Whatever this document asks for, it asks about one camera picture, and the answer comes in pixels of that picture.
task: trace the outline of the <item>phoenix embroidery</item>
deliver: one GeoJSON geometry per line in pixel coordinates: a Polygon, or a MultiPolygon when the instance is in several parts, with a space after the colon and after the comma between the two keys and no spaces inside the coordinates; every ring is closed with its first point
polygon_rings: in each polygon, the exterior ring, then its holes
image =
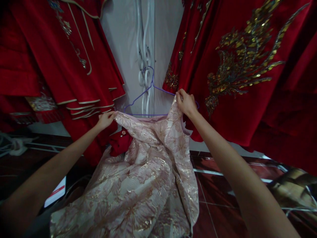
{"type": "Polygon", "coordinates": [[[266,0],[262,7],[252,12],[244,31],[234,28],[224,36],[216,48],[220,56],[220,65],[217,74],[208,74],[208,87],[210,95],[206,98],[208,114],[211,116],[219,103],[218,97],[226,94],[244,94],[242,88],[252,86],[270,77],[261,76],[275,66],[284,64],[284,61],[272,62],[281,41],[295,17],[309,5],[298,9],[284,24],[277,34],[274,45],[270,51],[264,51],[271,39],[270,19],[272,12],[278,7],[281,0],[266,0]]]}

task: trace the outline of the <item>hand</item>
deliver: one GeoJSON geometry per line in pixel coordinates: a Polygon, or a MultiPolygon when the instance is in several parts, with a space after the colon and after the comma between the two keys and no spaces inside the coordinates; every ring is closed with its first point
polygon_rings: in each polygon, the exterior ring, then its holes
{"type": "Polygon", "coordinates": [[[113,119],[118,114],[117,111],[110,111],[99,115],[99,121],[96,124],[96,128],[99,131],[106,129],[113,122],[113,119]]]}
{"type": "Polygon", "coordinates": [[[186,114],[189,118],[195,113],[198,113],[194,95],[187,94],[184,89],[178,90],[176,92],[177,105],[180,111],[186,114]]]}

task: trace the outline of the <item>floral jacquard fabric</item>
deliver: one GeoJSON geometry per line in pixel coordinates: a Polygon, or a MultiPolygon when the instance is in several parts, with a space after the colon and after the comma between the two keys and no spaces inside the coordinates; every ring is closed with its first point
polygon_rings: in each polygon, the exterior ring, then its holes
{"type": "Polygon", "coordinates": [[[167,116],[115,120],[133,137],[125,156],[108,148],[85,193],[52,214],[52,237],[184,237],[199,214],[190,135],[176,99],[167,116]]]}

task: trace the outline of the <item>purple wire hanger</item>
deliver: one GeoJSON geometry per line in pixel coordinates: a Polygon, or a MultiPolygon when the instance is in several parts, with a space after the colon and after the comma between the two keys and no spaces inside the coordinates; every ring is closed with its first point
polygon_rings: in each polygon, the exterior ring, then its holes
{"type": "MultiPolygon", "coordinates": [[[[128,107],[132,106],[132,105],[135,103],[135,101],[138,100],[140,97],[142,97],[142,95],[145,94],[152,86],[153,86],[154,88],[160,90],[160,91],[163,91],[163,92],[165,92],[165,93],[168,93],[168,94],[170,94],[170,95],[175,96],[175,94],[170,93],[170,92],[168,92],[168,91],[165,91],[164,89],[158,88],[158,87],[156,87],[156,86],[154,85],[154,69],[153,69],[151,66],[149,66],[149,67],[150,67],[150,68],[152,69],[152,71],[153,71],[152,80],[151,80],[150,86],[149,86],[140,96],[138,96],[136,99],[134,99],[134,101],[133,101],[132,104],[130,104],[130,105],[128,105],[128,106],[126,106],[126,107],[124,108],[124,111],[123,111],[124,113],[125,113],[125,110],[126,110],[128,107]]],[[[128,115],[135,115],[135,116],[167,116],[168,114],[128,114],[128,115]]]]}

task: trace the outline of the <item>forearm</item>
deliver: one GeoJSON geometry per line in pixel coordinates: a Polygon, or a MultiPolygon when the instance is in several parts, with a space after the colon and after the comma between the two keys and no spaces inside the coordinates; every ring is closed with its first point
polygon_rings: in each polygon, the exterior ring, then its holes
{"type": "Polygon", "coordinates": [[[189,116],[230,183],[253,237],[299,237],[268,188],[235,149],[200,115],[189,116]]]}
{"type": "Polygon", "coordinates": [[[45,200],[74,166],[83,152],[100,132],[96,127],[51,158],[25,181],[2,205],[7,225],[18,227],[22,235],[36,218],[45,200]]]}

